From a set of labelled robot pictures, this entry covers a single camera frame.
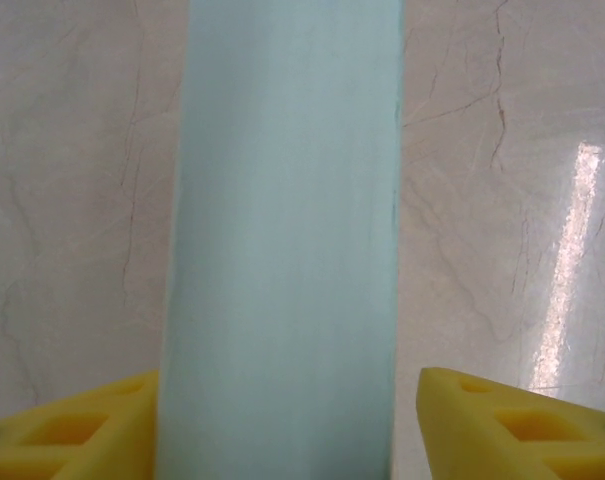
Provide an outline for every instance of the yellow plastic piece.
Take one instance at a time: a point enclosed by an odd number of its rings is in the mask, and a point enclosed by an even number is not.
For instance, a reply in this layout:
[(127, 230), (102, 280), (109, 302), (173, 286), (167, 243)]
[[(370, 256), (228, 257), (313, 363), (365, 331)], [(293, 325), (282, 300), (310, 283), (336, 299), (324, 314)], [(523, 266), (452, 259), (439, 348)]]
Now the yellow plastic piece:
[(418, 419), (433, 480), (605, 480), (605, 413), (441, 368)]
[(0, 421), (0, 480), (151, 480), (157, 373)]

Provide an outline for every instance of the light blue pipe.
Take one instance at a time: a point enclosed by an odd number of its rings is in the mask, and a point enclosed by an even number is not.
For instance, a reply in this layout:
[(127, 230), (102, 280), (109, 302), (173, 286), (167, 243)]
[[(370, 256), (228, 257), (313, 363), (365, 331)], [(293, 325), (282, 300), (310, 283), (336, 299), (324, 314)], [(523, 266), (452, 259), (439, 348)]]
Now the light blue pipe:
[(401, 0), (191, 0), (161, 480), (389, 478)]

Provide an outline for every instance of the glossy floor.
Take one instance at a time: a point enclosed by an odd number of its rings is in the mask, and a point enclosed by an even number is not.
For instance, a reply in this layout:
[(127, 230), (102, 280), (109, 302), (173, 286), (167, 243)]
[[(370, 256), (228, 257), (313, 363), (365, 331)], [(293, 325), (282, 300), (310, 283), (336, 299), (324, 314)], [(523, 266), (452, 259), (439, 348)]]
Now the glossy floor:
[[(0, 416), (157, 365), (185, 0), (0, 0)], [(396, 474), (419, 369), (605, 409), (605, 0), (408, 0)]]

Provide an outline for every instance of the yellow foam block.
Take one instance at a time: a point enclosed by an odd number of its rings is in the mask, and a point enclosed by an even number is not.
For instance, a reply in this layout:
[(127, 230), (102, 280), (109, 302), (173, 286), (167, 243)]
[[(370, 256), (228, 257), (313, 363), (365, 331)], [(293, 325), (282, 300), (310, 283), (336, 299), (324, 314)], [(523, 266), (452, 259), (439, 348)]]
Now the yellow foam block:
[(434, 480), (605, 480), (605, 413), (452, 370), (422, 370)]
[(0, 480), (153, 478), (157, 373), (0, 421)]

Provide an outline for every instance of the marble floor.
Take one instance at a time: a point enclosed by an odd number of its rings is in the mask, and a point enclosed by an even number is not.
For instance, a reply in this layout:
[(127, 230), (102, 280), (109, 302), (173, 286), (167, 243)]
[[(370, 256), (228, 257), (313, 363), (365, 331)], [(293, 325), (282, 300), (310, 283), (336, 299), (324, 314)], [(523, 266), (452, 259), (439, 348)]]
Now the marble floor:
[[(0, 417), (153, 368), (186, 0), (0, 0)], [(605, 409), (605, 0), (408, 0), (395, 473), (441, 365)]]

